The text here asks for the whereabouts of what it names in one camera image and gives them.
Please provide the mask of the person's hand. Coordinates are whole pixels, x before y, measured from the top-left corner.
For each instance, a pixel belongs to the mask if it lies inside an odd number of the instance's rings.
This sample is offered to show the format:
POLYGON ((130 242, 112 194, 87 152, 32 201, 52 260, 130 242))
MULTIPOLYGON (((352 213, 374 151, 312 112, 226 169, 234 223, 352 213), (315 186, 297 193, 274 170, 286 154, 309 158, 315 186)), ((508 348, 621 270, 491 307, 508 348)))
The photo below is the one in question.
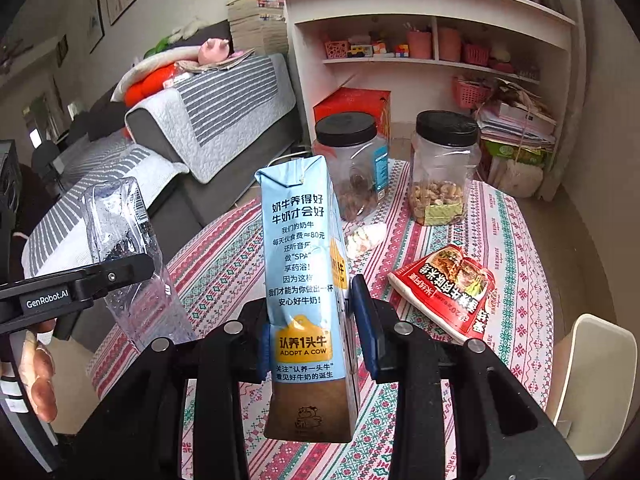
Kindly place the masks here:
POLYGON ((42 422, 53 422, 58 414, 52 378, 54 362, 49 350, 39 341, 38 335, 51 333, 55 320, 29 327, 21 336, 20 364, 18 372, 25 386, 32 409, 42 422))

